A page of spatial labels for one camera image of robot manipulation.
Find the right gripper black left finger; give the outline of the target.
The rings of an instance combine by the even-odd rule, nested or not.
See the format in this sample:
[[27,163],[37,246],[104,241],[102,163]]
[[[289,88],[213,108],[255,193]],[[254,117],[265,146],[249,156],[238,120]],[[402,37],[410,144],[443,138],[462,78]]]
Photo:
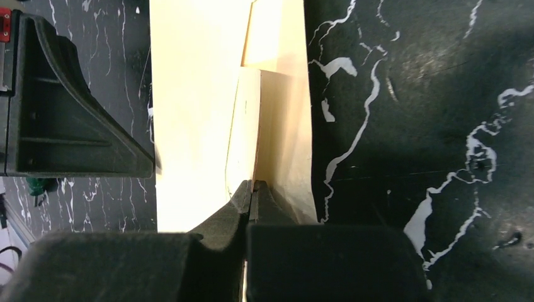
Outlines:
[[253,184],[186,233],[51,233],[2,301],[240,301]]

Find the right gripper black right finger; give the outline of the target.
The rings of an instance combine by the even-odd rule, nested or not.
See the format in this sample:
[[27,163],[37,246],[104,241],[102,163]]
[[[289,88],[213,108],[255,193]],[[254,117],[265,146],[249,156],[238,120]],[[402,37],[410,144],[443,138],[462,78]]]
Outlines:
[[429,301],[408,237],[387,226],[298,225],[256,181],[246,231],[248,301]]

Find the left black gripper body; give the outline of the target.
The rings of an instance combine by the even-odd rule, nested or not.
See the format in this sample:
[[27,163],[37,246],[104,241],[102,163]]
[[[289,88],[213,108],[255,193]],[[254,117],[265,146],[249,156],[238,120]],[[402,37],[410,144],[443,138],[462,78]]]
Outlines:
[[1,175],[6,176],[9,98],[12,91],[13,56],[11,50],[12,10],[1,7]]

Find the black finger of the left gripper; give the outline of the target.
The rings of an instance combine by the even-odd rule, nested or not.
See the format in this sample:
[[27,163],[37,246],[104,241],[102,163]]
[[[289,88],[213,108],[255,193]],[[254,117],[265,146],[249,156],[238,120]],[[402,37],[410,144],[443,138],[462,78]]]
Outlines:
[[150,177],[153,156],[91,95],[76,46],[41,16],[4,20],[5,175]]

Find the tan letter paper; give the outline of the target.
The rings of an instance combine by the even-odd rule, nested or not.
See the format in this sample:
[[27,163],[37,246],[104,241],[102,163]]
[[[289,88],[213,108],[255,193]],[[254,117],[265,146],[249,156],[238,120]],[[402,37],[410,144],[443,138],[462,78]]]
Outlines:
[[291,77],[279,72],[240,68],[232,107],[224,167],[226,199],[242,181],[266,181],[274,186],[279,160],[275,158],[282,129],[280,117],[289,96]]

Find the cream envelope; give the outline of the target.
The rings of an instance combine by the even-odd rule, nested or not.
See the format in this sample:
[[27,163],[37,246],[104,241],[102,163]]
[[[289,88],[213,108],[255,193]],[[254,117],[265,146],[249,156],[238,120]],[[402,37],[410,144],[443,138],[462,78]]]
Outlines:
[[302,1],[152,1],[157,230],[187,232],[229,199],[224,167],[240,68],[291,77],[271,189],[299,223],[317,222]]

